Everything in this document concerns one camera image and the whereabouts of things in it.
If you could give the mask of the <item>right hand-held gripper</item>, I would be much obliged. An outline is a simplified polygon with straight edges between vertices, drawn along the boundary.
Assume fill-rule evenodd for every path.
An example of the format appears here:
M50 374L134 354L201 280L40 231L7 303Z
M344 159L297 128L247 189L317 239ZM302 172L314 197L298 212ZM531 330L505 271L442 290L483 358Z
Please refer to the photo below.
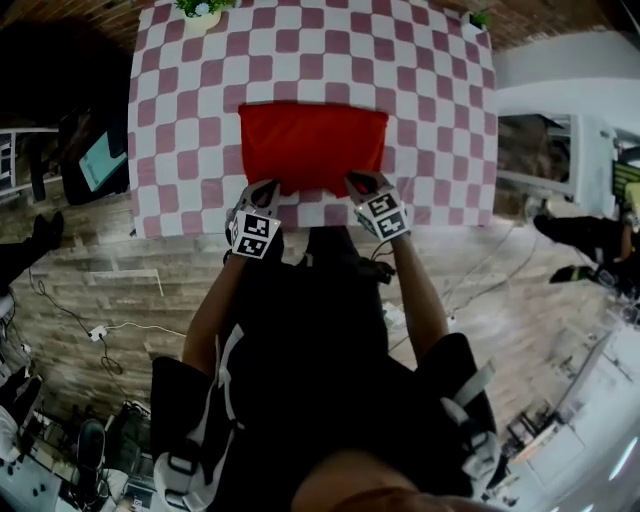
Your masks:
M410 232L406 207L397 190L389 187L383 174L351 171L344 181L351 200L359 203L354 208L356 219L380 242L388 242Z

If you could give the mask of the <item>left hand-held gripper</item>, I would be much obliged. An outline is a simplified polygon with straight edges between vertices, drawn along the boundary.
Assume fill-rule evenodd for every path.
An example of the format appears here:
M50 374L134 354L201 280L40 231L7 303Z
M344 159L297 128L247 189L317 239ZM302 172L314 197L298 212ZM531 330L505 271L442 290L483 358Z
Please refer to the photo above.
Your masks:
M271 206L279 201L278 180L249 184L241 193L238 206L227 226L231 252L252 259L263 259L281 227L279 220L248 206Z

